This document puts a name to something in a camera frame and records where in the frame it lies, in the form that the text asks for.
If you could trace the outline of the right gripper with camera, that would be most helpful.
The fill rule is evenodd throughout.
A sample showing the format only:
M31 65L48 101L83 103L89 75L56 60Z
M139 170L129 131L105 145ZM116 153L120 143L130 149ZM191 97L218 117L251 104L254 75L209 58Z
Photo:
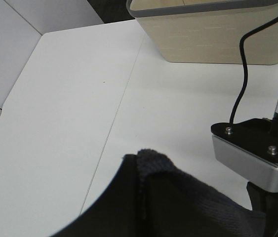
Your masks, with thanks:
M247 180L252 209L266 215L266 237L278 237L278 137L270 134L272 124L253 118L211 126L215 157Z

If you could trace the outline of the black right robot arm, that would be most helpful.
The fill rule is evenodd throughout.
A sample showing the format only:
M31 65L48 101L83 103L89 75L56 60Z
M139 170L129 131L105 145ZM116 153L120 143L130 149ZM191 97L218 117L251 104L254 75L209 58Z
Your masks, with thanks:
M216 159L247 180L252 212L228 217L237 237L278 237L278 100L272 119L235 123L239 101L227 123L212 125Z

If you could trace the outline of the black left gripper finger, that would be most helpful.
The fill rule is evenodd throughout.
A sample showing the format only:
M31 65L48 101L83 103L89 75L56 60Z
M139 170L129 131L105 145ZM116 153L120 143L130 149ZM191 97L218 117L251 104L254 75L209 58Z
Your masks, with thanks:
M125 155L100 197L54 237L139 237L136 155Z

